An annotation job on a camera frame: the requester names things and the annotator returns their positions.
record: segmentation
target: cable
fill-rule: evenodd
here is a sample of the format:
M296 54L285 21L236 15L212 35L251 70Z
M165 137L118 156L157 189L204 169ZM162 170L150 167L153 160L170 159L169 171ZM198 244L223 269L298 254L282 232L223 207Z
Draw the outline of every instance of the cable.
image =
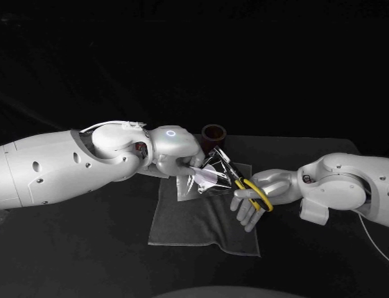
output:
M363 219L361 219L361 215L358 215L358 218L360 218L360 222L361 222L361 225L363 225L363 229L364 229L364 231L366 231L366 233L367 233L367 237L369 237L369 239L370 239L370 241L371 241L371 244L374 245L377 251L380 252L380 254L383 255L383 257L384 257L386 260L389 261L387 256L383 254L382 250L379 249L379 247L376 246L376 243L374 243L373 240L371 240L371 236L370 236L370 234L369 234L369 232L367 232L367 227L364 226L364 222L363 222Z

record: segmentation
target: cloth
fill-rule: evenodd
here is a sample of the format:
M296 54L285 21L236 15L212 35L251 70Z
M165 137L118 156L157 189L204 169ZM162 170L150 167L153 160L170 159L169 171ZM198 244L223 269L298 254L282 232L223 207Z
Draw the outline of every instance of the cloth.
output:
M251 167L237 165L246 178ZM256 229L246 233L230 210L233 192L178 202L176 178L162 179L159 202L149 236L150 245L207 246L217 244L233 255L260 256Z

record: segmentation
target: scissors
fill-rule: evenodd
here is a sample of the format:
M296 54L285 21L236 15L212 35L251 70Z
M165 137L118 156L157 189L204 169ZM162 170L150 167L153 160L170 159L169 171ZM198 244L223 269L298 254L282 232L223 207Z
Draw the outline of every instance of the scissors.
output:
M230 161L230 158L227 157L227 155L224 154L223 150L220 149L218 146L214 147L214 151L221 159L221 162L230 172L230 175L234 179L234 183L237 185L237 187L240 189L247 189L251 188L256 192L257 195L260 196L262 199L249 199L251 205L256 208L256 211L260 210L260 208L263 208L267 212L270 212L273 210L273 206L270 204L270 201L264 195L264 192L259 189L259 187L250 182L250 180L247 180L243 175L241 172L238 171L237 167L234 166L233 162Z

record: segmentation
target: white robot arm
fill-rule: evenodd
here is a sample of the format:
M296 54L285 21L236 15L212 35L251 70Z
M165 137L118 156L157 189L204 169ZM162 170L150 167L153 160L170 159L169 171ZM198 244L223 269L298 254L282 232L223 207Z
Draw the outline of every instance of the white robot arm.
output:
M0 209L52 204L127 180L156 163L170 176L194 174L204 153L179 126L146 131L139 122L110 121L82 131L35 135L0 146Z
M259 172L251 181L272 205L302 199L301 218L319 225L327 223L331 208L353 210L389 227L389 158L332 153L298 171ZM259 196L253 190L236 191L234 200L246 197Z

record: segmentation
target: black table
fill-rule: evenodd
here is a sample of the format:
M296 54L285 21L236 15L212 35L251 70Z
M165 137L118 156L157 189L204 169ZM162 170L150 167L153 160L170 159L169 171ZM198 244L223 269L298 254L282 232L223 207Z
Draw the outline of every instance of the black table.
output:
M228 136L225 142L253 173L357 153L337 139ZM354 212L331 210L319 226L299 219L299 202L276 206L257 225L263 257L241 257L215 245L147 245L157 189L159 178L137 174L59 204L14 209L0 227L0 297L152 297L224 285L305 297L389 297L389 263ZM389 228L367 227L389 254Z

